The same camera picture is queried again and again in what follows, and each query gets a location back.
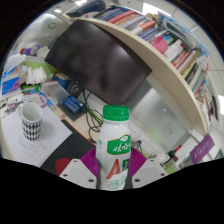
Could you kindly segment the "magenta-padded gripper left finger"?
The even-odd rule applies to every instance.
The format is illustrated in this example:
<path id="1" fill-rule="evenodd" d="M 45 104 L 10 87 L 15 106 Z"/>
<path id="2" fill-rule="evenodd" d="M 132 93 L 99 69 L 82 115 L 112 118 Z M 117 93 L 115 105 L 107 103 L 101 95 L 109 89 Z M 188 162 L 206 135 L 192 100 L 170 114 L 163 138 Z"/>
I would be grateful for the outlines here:
<path id="1" fill-rule="evenodd" d="M 81 159 L 72 159 L 62 171 L 60 177 L 78 186 L 96 189 L 99 177 L 96 150 L 88 151 Z"/>

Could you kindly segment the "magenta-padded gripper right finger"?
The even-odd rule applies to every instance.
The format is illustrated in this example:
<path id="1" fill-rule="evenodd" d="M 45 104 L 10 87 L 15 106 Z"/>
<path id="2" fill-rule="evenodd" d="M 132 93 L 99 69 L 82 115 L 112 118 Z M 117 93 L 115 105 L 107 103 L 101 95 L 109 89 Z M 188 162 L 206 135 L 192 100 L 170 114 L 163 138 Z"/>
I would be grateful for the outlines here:
<path id="1" fill-rule="evenodd" d="M 166 171 L 155 159 L 147 159 L 138 150 L 131 149 L 127 189 L 140 188 L 167 176 Z"/>

